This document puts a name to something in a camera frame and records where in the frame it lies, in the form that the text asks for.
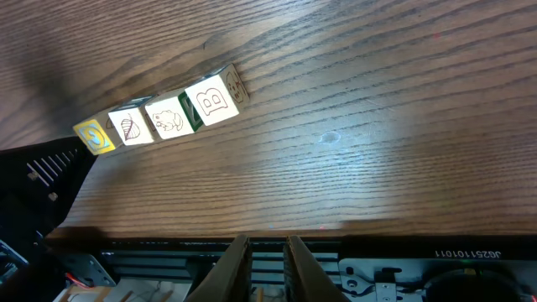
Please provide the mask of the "yellow block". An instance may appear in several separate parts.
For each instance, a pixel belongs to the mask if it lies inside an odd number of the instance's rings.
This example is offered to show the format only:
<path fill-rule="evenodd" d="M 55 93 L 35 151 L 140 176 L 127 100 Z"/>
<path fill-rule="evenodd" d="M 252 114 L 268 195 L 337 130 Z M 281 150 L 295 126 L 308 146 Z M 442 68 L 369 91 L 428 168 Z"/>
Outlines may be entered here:
<path fill-rule="evenodd" d="M 94 155 L 111 152 L 123 145 L 108 113 L 109 110 L 101 111 L 73 127 L 76 135 Z"/>

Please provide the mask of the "white outline block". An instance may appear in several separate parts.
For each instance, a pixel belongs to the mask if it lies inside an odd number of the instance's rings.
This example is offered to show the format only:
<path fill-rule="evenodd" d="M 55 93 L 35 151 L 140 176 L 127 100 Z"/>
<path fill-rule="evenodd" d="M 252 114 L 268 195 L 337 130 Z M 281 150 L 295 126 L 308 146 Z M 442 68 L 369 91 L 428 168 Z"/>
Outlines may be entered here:
<path fill-rule="evenodd" d="M 250 101 L 234 64 L 205 75 L 185 92 L 207 126 L 237 116 Z"/>

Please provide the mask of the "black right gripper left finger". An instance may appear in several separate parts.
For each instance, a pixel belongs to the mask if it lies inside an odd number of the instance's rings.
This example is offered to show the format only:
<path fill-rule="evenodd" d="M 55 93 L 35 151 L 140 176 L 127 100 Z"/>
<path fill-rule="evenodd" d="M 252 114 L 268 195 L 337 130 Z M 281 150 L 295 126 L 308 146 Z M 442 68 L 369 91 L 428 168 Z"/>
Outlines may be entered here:
<path fill-rule="evenodd" d="M 237 236 L 186 302 L 248 302 L 252 292 L 252 249 L 246 235 Z"/>

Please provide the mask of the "white red-sided block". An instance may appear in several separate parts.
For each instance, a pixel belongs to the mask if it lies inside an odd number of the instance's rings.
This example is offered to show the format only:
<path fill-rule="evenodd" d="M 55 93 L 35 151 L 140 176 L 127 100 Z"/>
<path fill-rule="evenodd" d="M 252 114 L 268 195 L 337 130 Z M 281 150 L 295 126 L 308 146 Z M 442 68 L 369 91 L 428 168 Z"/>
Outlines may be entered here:
<path fill-rule="evenodd" d="M 204 126 L 185 88 L 153 97 L 145 105 L 145 111 L 162 139 L 189 135 Z"/>

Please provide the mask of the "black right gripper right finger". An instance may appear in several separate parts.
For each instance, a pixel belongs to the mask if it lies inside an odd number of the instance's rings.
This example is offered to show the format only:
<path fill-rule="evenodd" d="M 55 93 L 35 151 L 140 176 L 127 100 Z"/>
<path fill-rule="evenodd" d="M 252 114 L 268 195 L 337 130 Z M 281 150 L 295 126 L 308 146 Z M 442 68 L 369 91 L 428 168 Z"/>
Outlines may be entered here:
<path fill-rule="evenodd" d="M 298 236 L 284 246 L 284 289 L 289 302 L 348 301 Z"/>

